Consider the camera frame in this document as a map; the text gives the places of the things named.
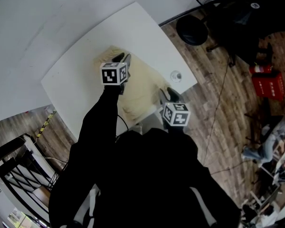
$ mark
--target person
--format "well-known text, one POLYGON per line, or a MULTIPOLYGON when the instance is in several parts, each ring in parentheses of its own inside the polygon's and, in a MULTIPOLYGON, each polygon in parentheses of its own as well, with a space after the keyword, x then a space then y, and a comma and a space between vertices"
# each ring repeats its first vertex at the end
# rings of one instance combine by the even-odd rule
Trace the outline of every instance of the person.
POLYGON ((237 228, 240 209, 197 160, 198 148, 182 128, 128 131, 116 139, 121 90, 106 85, 84 117, 51 191, 51 227, 83 227, 75 217, 96 184, 94 228, 237 228))
MULTIPOLYGON (((265 136, 269 130, 269 125, 266 125, 263 127, 261 134, 265 136)), ((245 145, 242 153, 242 158, 256 160, 260 165, 263 163, 271 162, 273 158, 274 145, 278 144, 284 136, 285 116, 283 116, 282 120, 274 127, 265 142, 258 149, 254 149, 252 146, 245 145)))

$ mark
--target red toolbox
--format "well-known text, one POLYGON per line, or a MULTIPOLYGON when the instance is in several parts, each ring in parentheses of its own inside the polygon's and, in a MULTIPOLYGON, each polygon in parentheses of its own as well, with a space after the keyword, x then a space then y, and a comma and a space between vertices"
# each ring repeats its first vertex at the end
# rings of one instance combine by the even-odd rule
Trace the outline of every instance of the red toolbox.
POLYGON ((285 95, 285 88, 281 72, 271 74, 253 74, 252 82, 256 95, 282 101, 285 95))

